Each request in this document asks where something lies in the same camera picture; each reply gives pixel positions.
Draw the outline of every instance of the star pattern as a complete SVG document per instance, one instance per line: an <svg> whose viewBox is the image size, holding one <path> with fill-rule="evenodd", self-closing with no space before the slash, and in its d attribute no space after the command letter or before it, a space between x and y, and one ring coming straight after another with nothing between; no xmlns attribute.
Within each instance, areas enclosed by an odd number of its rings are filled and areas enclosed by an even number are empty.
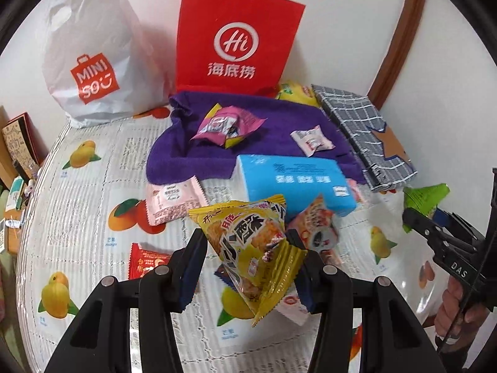
<svg viewBox="0 0 497 373"><path fill-rule="evenodd" d="M401 158L407 165L411 165L411 160L407 156L401 143L398 141L392 129L385 123L383 129L370 129L371 133L382 143L383 157L386 160L394 157Z"/></svg>

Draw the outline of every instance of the wooden door frame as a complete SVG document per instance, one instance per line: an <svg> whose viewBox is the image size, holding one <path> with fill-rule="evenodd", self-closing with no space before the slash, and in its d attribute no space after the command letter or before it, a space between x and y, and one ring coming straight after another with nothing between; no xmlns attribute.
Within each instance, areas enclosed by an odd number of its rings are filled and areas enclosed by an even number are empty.
<svg viewBox="0 0 497 373"><path fill-rule="evenodd" d="M368 92L369 99L378 109L381 109L387 100L411 50L421 21L424 2L425 0L404 0L390 47Z"/></svg>

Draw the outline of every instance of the purple towel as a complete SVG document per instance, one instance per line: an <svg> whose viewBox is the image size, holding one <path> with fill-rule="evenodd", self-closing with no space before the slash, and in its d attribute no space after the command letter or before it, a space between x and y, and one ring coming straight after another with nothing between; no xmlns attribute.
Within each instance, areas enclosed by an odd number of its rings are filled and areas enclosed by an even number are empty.
<svg viewBox="0 0 497 373"><path fill-rule="evenodd" d="M220 103L247 109L263 125L244 141L224 149L205 140L190 139L207 112ZM294 130L321 126L323 134L335 148L317 152L314 157L336 160L347 178L365 183L361 166L352 155L352 148L337 127L319 109L251 95L183 91L170 98L172 126L155 141L148 155L147 178L157 185L182 182L196 175L199 180L230 178L238 154L291 155L304 153L290 137Z"/></svg>

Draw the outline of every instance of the metal screw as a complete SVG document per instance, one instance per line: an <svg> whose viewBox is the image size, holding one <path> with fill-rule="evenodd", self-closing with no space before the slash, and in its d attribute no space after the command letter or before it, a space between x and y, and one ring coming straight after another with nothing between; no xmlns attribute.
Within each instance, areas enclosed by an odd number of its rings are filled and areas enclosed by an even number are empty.
<svg viewBox="0 0 497 373"><path fill-rule="evenodd" d="M105 276L105 278L103 278L101 280L102 282L102 286L110 286L114 283L114 277L113 276Z"/></svg>
<svg viewBox="0 0 497 373"><path fill-rule="evenodd" d="M169 266L167 265L159 265L155 268L157 275L165 275L169 273Z"/></svg>
<svg viewBox="0 0 497 373"><path fill-rule="evenodd" d="M339 270L334 265L325 265L322 267L322 271L327 275L335 275Z"/></svg>
<svg viewBox="0 0 497 373"><path fill-rule="evenodd" d="M392 283L392 281L391 281L389 278L387 278L386 276L380 276L380 277L378 278L378 283L379 283L381 286L385 286L385 287L387 287L387 286L390 286L390 284Z"/></svg>

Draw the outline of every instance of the green snack bag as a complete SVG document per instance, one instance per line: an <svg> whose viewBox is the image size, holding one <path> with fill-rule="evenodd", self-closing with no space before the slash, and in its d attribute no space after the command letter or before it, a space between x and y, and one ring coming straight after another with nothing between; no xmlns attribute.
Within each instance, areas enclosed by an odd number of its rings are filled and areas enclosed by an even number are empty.
<svg viewBox="0 0 497 373"><path fill-rule="evenodd" d="M433 212L437 205L446 197L450 192L446 183L440 183L427 186L424 188L404 188L404 209L412 207L422 215L432 218ZM405 224L403 225L404 231L408 233L412 229Z"/></svg>

